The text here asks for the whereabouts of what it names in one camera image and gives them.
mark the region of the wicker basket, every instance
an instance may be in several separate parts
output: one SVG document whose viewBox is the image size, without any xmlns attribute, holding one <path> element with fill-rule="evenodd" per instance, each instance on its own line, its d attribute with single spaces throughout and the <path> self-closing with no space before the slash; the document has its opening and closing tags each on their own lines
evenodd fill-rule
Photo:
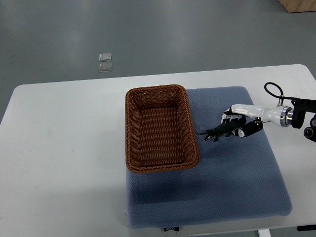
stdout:
<svg viewBox="0 0 316 237">
<path fill-rule="evenodd" d="M 125 132 L 126 166 L 134 173 L 188 169 L 199 162 L 189 100 L 180 85 L 129 90 Z"/>
</svg>

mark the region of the toy crocodile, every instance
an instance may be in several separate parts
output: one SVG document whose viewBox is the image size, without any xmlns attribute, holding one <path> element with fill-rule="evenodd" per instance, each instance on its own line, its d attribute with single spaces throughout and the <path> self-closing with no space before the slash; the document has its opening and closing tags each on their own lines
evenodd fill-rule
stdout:
<svg viewBox="0 0 316 237">
<path fill-rule="evenodd" d="M 214 142 L 217 142 L 220 136 L 225 135 L 225 137 L 229 137 L 232 135 L 232 131 L 241 128 L 246 124 L 246 122 L 246 117 L 241 116 L 240 119 L 235 118 L 231 121 L 221 123 L 216 128 L 206 130 L 205 132 L 200 133 L 200 135 L 206 135 L 204 141 L 215 137 Z"/>
</svg>

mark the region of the gray fabric pad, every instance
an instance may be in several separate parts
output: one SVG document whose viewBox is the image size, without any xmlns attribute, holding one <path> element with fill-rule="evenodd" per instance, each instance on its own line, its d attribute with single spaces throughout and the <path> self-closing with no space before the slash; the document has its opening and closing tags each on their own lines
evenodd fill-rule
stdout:
<svg viewBox="0 0 316 237">
<path fill-rule="evenodd" d="M 199 164 L 188 170 L 134 174 L 126 169 L 131 228 L 178 227 L 288 215 L 292 210 L 281 172 L 264 131 L 249 137 L 199 135 L 220 124 L 233 104 L 252 104 L 244 87 L 187 90 Z"/>
</svg>

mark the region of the black cable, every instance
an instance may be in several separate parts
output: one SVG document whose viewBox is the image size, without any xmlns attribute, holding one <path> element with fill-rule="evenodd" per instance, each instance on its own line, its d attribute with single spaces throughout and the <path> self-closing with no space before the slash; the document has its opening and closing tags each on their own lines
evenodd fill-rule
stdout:
<svg viewBox="0 0 316 237">
<path fill-rule="evenodd" d="M 277 87 L 277 88 L 279 89 L 281 95 L 278 96 L 278 95 L 274 95 L 273 93 L 271 93 L 271 92 L 267 89 L 267 85 L 274 85 L 275 87 Z M 281 88 L 278 84 L 275 84 L 275 83 L 273 83 L 273 82 L 267 82 L 267 83 L 265 84 L 265 91 L 266 91 L 269 95 L 271 95 L 271 96 L 273 96 L 273 97 L 275 97 L 275 98 L 281 99 L 281 100 L 297 100 L 297 99 L 298 99 L 298 98 L 296 98 L 296 97 L 287 97 L 287 96 L 284 96 L 284 95 L 283 95 L 283 90 L 282 90 L 282 88 Z"/>
</svg>

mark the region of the white table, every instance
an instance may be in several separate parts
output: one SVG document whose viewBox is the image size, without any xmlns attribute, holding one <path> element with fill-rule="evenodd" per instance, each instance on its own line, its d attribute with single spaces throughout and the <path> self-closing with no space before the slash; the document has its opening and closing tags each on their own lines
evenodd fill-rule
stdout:
<svg viewBox="0 0 316 237">
<path fill-rule="evenodd" d="M 127 226 L 126 92 L 172 83 L 186 89 L 244 86 L 254 104 L 272 108 L 277 99 L 264 91 L 268 81 L 286 96 L 316 99 L 316 81 L 303 65 L 17 87 L 0 125 L 1 236 L 163 236 L 158 228 Z M 307 114 L 303 128 L 312 116 Z M 303 128 L 264 127 L 292 201 L 290 215 L 185 226 L 179 235 L 315 224 L 316 144 Z"/>
</svg>

